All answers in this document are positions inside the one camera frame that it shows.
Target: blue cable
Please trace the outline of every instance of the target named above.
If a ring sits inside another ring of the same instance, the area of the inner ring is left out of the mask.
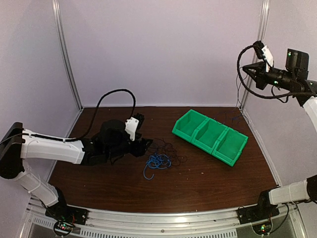
[[[159,170],[164,170],[167,169],[172,165],[172,162],[170,161],[169,157],[167,155],[158,155],[156,152],[153,155],[149,156],[148,161],[145,163],[145,167],[143,170],[143,176],[147,180],[151,180],[154,178],[154,174],[152,174],[152,177],[148,178],[145,175],[145,170],[147,167],[150,169],[159,169]]]

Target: cable bundle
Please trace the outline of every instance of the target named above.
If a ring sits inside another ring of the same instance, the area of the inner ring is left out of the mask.
[[[152,177],[148,178],[145,175],[145,171],[147,169],[147,167],[149,167],[150,169],[159,169],[159,170],[164,170],[167,169],[168,167],[170,167],[172,165],[172,162],[170,161],[169,157],[165,154],[159,155],[157,153],[154,153],[153,155],[149,156],[149,160],[146,162],[146,165],[144,167],[143,170],[143,176],[147,179],[147,180],[151,180],[154,177],[154,174],[152,174]]]
[[[186,156],[178,155],[177,150],[174,148],[174,146],[169,142],[165,142],[164,139],[155,138],[146,153],[146,155],[149,156],[155,154],[166,155],[171,161],[172,166],[179,166],[181,165],[181,163],[187,161]]]

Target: tangled cable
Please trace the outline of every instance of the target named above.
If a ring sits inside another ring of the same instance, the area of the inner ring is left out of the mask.
[[[151,180],[154,178],[154,174],[152,174],[152,177],[148,178],[145,175],[145,170],[147,169],[147,167],[149,167],[150,169],[159,169],[159,170],[164,170],[167,169],[168,167],[170,167],[172,165],[171,161],[169,160],[169,157],[167,155],[159,155],[157,153],[154,153],[154,155],[150,155],[149,156],[149,160],[146,162],[146,165],[144,167],[143,170],[143,176],[147,179],[147,180]]]
[[[164,139],[155,138],[152,145],[149,147],[146,155],[166,155],[169,160],[171,161],[171,166],[179,166],[181,163],[187,161],[187,157],[183,155],[178,155],[177,150],[174,146],[169,143],[165,142]]]
[[[234,107],[234,109],[228,111],[225,110],[224,112],[221,113],[217,113],[215,116],[213,116],[213,119],[215,119],[216,121],[219,121],[222,124],[226,124],[229,125],[229,123],[227,123],[228,120],[231,120],[231,126],[230,127],[236,127],[237,129],[244,129],[246,126],[242,126],[240,123],[246,121],[247,125],[249,125],[249,119],[247,117],[245,117],[243,115],[243,107],[242,107],[242,102],[239,99],[239,94],[240,94],[240,88],[241,88],[242,83],[240,82],[240,84],[238,84],[238,74],[236,77],[236,87],[237,87],[237,102],[236,105]],[[240,114],[237,116],[230,116],[232,114],[236,115],[237,111],[235,110],[236,108],[239,108],[240,110]]]

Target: aluminum frame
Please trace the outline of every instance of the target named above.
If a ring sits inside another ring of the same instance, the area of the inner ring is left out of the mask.
[[[290,218],[297,238],[307,238],[298,207],[289,205]],[[251,224],[239,224],[237,208],[190,213],[126,213],[97,209],[88,209],[89,213],[85,226],[78,228],[73,235],[79,237],[134,237],[134,238],[180,238],[207,237],[210,234],[237,234],[238,228]],[[280,215],[286,215],[286,206],[280,206]],[[45,216],[45,209],[41,202],[32,197],[24,216],[19,237],[27,238],[33,224],[52,228],[55,220]]]
[[[69,55],[66,47],[66,40],[64,36],[64,30],[63,30],[63,24],[62,24],[62,19],[61,19],[61,14],[60,14],[60,8],[59,8],[59,0],[52,0],[53,4],[53,13],[55,17],[55,23],[57,27],[57,34],[58,34],[58,39],[59,39],[59,45],[60,45],[60,50],[64,62],[64,66],[66,69],[69,85],[71,92],[73,94],[76,107],[80,111],[83,109],[82,103],[80,101],[79,93],[76,87],[73,71],[70,66],[70,60],[69,60]]]
[[[259,25],[259,31],[258,31],[258,38],[257,41],[264,41],[266,29],[267,29],[267,22],[268,22],[268,15],[269,15],[269,4],[270,0],[263,0],[262,2],[262,9],[261,9],[261,16],[260,16],[260,25]],[[256,63],[258,61],[258,58],[256,56],[256,53],[254,52],[252,63]],[[251,88],[253,80],[250,76],[247,77],[246,85],[248,88]],[[244,109],[247,99],[249,96],[249,92],[247,90],[244,91],[242,100],[241,100],[241,109]]]

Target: green plastic bin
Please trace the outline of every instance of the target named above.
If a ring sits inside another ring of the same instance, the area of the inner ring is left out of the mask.
[[[228,131],[222,135],[215,145],[212,155],[233,166],[247,142],[247,136],[228,127]]]
[[[225,134],[228,127],[208,118],[198,129],[192,143],[207,153],[211,154],[218,138]]]
[[[248,137],[194,110],[177,120],[173,134],[233,166]]]
[[[177,120],[173,133],[188,142],[192,142],[195,130],[207,119],[207,116],[197,111],[189,110],[184,116]]]

